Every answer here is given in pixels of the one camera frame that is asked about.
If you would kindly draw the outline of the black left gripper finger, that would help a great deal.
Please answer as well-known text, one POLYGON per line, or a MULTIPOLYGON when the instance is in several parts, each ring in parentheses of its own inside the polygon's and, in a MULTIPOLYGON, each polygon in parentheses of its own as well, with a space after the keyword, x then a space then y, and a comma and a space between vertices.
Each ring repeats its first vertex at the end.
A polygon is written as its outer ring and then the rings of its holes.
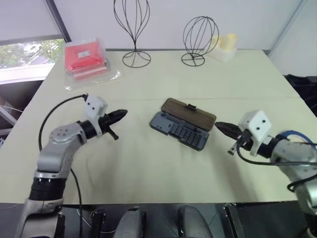
POLYGON ((115 110, 115 111, 113 111, 113 112, 111 112, 111 113, 108 113, 108 116, 109 116, 110 118, 123 118, 123 117, 126 116, 127 113, 128 113, 127 110, 125 110, 125 109, 119 109, 119 110, 115 110))
POLYGON ((110 113, 110 124, 115 124, 122 120, 126 116, 126 113, 110 113))

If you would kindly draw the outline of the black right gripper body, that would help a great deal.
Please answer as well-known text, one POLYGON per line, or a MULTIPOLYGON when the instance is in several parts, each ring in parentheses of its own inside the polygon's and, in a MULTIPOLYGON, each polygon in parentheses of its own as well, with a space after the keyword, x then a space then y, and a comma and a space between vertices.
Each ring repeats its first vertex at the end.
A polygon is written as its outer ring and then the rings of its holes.
POLYGON ((251 133, 249 130, 245 129, 237 138, 237 141, 233 146, 227 151, 230 155, 234 155, 238 147, 250 151, 253 146, 253 141, 251 139, 251 133))

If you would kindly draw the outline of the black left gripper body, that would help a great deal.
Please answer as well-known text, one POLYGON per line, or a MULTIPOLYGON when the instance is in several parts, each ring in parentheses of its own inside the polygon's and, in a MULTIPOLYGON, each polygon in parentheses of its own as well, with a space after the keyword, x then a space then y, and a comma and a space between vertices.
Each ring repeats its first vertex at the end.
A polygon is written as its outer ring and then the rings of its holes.
POLYGON ((119 137, 118 135, 110 128, 111 125, 115 124, 118 122, 117 120, 117 113, 109 113, 104 115, 103 117, 99 118, 99 126, 102 131, 102 134, 110 134, 110 136, 114 139, 117 140, 119 137))

